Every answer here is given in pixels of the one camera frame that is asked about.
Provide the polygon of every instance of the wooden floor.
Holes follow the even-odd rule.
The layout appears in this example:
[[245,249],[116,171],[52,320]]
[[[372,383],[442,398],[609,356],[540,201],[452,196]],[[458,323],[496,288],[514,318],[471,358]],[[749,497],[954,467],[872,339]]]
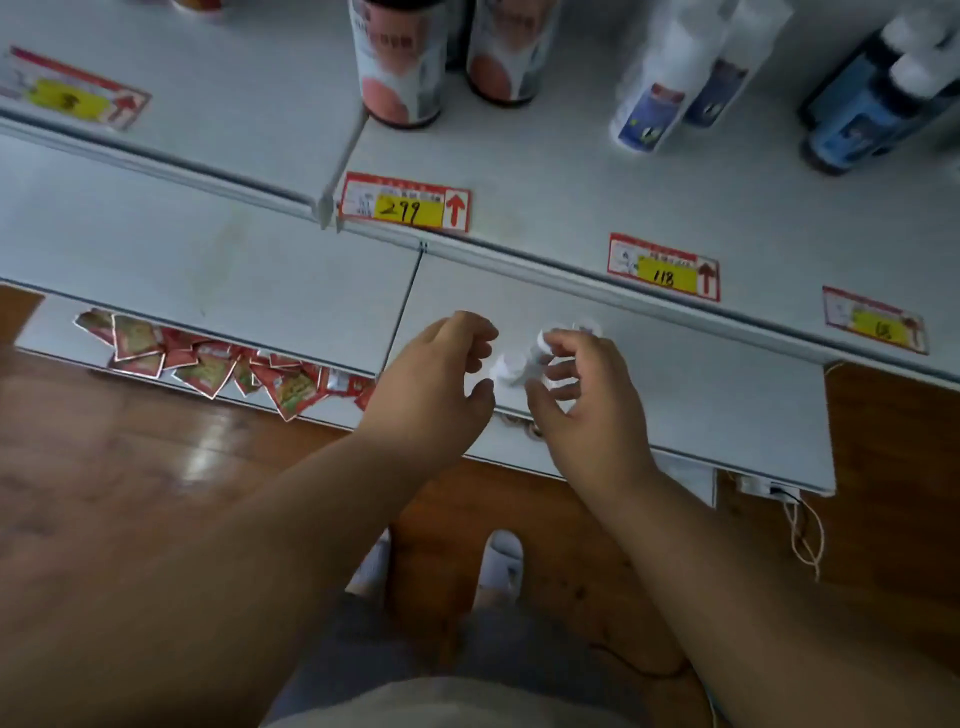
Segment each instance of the wooden floor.
[[[0,290],[0,345],[33,300]],[[827,378],[838,495],[825,589],[960,671],[960,395],[844,365]],[[341,433],[0,351],[0,650],[56,619]],[[780,506],[723,484],[720,507],[789,565]],[[448,656],[483,544],[513,529],[525,598],[645,670],[683,653],[626,557],[560,482],[462,462],[395,524],[389,608]],[[637,680],[660,725],[707,726],[695,678]]]

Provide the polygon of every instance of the power strip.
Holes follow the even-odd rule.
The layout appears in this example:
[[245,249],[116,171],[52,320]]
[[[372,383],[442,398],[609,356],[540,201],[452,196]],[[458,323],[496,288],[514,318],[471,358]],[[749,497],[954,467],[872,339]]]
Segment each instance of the power strip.
[[738,475],[736,477],[736,489],[748,496],[766,497],[783,503],[796,503],[801,497],[800,488],[775,483],[773,480],[756,475]]

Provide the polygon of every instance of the gray pants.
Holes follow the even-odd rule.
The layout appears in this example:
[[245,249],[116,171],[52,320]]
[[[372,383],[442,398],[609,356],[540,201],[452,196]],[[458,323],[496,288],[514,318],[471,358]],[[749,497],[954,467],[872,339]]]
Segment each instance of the gray pants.
[[[611,679],[589,647],[559,624],[517,607],[471,612],[460,625],[461,652],[449,674],[605,708],[645,724],[636,692]],[[308,646],[263,724],[351,700],[388,683],[430,674],[391,629],[386,614],[344,594]]]

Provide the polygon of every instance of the forearm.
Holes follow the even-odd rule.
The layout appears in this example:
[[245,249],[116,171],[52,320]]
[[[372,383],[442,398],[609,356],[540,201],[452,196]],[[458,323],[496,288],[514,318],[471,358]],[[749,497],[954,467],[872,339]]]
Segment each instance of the forearm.
[[356,435],[0,665],[4,724],[255,725],[302,638],[420,486]]
[[631,485],[594,510],[735,724],[957,720],[944,670],[852,619],[662,473]]

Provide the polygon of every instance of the red-bordered price tag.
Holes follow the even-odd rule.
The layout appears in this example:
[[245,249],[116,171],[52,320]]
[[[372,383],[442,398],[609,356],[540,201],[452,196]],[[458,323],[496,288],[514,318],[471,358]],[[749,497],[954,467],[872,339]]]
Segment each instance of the red-bordered price tag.
[[4,62],[0,94],[81,121],[125,130],[151,99],[145,91],[16,46],[11,47]]
[[470,192],[440,184],[347,172],[340,216],[428,230],[467,232]]
[[916,313],[824,286],[824,316],[827,326],[901,349],[929,354],[924,319]]
[[664,248],[621,232],[611,233],[607,272],[720,301],[720,263],[716,260]]

